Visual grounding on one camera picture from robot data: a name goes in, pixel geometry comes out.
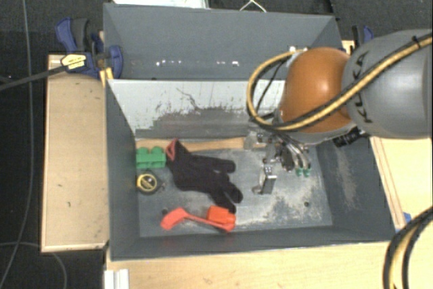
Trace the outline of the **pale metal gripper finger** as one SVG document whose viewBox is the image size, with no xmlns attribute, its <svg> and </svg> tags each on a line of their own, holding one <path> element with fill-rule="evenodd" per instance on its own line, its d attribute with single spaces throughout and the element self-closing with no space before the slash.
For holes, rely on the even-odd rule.
<svg viewBox="0 0 433 289">
<path fill-rule="evenodd" d="M 265 175 L 263 181 L 263 194 L 271 194 L 277 181 L 276 175 Z"/>
<path fill-rule="evenodd" d="M 260 175 L 258 178 L 258 185 L 254 186 L 252 188 L 252 191 L 254 194 L 263 195 L 263 181 L 264 181 L 265 175 L 271 175 L 271 165 L 265 164 L 263 166 L 263 169 L 260 172 Z"/>
</svg>

